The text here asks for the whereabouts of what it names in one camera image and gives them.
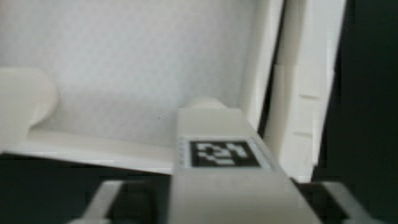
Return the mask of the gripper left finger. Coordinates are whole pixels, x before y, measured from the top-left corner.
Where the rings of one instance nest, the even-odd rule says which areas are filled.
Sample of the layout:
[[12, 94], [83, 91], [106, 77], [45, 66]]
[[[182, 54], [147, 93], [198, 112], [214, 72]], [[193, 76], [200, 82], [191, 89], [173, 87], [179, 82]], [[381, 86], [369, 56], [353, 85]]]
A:
[[166, 224], [166, 196], [150, 180], [104, 181], [67, 224]]

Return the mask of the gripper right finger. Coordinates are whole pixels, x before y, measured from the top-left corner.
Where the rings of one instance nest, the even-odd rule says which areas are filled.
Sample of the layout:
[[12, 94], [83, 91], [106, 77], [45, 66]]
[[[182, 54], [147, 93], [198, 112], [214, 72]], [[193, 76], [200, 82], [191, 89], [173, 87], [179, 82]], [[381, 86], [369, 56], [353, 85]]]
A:
[[321, 224], [379, 224], [339, 182], [294, 183]]

